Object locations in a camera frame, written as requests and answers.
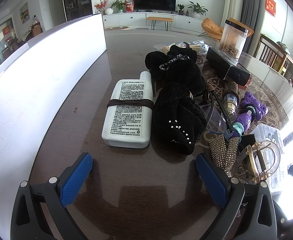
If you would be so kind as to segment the black lettered glove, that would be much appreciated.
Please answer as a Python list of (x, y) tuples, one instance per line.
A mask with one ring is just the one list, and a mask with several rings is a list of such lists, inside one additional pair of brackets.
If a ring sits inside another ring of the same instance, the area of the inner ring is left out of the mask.
[(196, 61), (195, 50), (173, 45), (166, 54), (161, 51), (148, 53), (145, 65), (160, 85), (177, 83), (187, 87), (193, 95), (201, 95), (206, 89), (206, 81)]

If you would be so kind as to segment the green potted plant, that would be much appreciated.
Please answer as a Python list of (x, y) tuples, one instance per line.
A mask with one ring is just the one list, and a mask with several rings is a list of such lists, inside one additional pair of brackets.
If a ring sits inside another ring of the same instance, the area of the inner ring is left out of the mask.
[(189, 1), (188, 9), (190, 9), (193, 12), (194, 18), (202, 18), (202, 16), (206, 16), (208, 9), (204, 6), (199, 5), (197, 2), (194, 3), (192, 1)]

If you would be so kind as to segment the white sunscreen bottle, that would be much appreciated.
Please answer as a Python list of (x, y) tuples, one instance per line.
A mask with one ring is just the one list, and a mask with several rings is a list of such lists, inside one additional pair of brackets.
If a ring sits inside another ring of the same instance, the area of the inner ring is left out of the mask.
[(145, 148), (150, 142), (153, 109), (151, 74), (119, 80), (107, 104), (102, 139), (109, 146)]

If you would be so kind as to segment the orange lounge chair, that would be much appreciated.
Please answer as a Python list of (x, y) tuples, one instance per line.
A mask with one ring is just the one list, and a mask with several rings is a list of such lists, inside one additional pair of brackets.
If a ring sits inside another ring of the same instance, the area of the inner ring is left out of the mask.
[[(244, 25), (243, 23), (237, 21), (236, 19), (234, 18), (229, 18), (228, 19), (230, 22), (233, 22), (233, 23), (236, 23), (238, 25), (240, 25), (241, 27), (244, 27), (248, 30), (248, 35), (247, 37), (250, 37), (254, 34), (254, 30), (251, 29), (250, 27)], [(223, 33), (223, 28), (220, 28), (217, 24), (215, 24), (211, 19), (209, 18), (205, 18), (203, 21), (202, 21), (202, 29), (203, 31), (208, 35), (210, 36), (211, 38), (213, 38), (214, 40), (220, 42), (221, 40), (221, 37), (222, 37), (222, 33)]]

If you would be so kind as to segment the bag of wooden sticks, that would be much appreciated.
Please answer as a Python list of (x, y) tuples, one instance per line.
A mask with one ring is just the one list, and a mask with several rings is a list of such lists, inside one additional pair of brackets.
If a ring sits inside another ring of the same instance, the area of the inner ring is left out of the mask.
[(171, 44), (157, 44), (153, 47), (163, 53), (167, 53), (172, 46), (177, 46), (179, 48), (191, 48), (198, 54), (205, 54), (208, 51), (209, 46), (204, 43), (204, 40), (196, 40), (193, 42), (174, 42)]

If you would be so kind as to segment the wooden dining chair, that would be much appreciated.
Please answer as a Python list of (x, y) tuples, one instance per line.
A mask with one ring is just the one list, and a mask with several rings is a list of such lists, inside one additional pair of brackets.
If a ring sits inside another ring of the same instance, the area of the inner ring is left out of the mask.
[(279, 43), (261, 34), (254, 57), (271, 67), (283, 77), (293, 78), (293, 58)]

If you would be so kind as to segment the clear plastic jar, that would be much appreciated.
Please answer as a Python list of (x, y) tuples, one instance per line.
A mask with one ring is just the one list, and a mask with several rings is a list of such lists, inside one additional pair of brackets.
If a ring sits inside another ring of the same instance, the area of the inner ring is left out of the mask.
[(230, 20), (225, 25), (220, 40), (219, 50), (238, 60), (246, 42), (248, 29)]

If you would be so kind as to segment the red flowers white vase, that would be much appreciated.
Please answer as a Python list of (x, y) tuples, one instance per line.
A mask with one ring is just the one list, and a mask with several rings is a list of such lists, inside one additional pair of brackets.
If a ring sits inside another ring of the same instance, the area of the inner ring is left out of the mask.
[(109, 0), (100, 0), (99, 3), (95, 4), (95, 8), (103, 15), (111, 15), (114, 13), (112, 8), (107, 8)]

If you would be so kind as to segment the white tv cabinet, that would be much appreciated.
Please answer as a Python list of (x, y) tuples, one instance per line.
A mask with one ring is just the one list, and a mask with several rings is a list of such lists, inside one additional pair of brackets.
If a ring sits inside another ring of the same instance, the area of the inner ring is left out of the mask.
[(174, 30), (201, 33), (202, 20), (182, 15), (156, 12), (121, 12), (103, 15), (104, 27), (147, 28), (152, 30)]

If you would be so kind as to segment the black studded glove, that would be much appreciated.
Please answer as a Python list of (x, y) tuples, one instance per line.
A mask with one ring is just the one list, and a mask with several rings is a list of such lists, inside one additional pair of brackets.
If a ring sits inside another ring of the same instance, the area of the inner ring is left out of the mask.
[(163, 150), (192, 154), (206, 126), (204, 112), (189, 89), (174, 85), (161, 89), (153, 108), (152, 135)]

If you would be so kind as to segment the black rectangular box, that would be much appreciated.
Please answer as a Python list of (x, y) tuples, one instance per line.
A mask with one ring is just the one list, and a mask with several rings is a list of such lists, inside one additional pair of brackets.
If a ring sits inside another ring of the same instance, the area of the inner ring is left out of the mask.
[(209, 47), (206, 59), (220, 79), (233, 81), (240, 86), (247, 85), (251, 73), (228, 54)]

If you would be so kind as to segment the purple toy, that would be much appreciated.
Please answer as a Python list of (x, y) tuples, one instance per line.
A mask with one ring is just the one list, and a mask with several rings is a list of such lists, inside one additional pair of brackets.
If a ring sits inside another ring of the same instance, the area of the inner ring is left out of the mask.
[(240, 101), (240, 111), (233, 124), (234, 131), (231, 137), (241, 137), (248, 131), (251, 122), (260, 121), (267, 113), (266, 105), (256, 99), (252, 93), (246, 92)]

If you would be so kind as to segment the wooden bench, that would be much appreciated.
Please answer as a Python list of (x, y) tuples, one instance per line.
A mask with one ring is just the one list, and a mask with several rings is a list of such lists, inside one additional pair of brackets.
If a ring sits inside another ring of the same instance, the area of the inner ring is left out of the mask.
[(169, 23), (173, 22), (172, 18), (167, 18), (167, 17), (147, 17), (146, 20), (151, 21), (151, 29), (152, 30), (155, 30), (157, 22), (163, 22), (164, 26), (165, 26), (165, 30), (168, 31)]

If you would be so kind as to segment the black television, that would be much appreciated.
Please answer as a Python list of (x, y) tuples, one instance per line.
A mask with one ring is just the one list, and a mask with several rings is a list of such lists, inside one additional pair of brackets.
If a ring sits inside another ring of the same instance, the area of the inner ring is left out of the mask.
[(136, 10), (175, 11), (176, 0), (134, 0)]

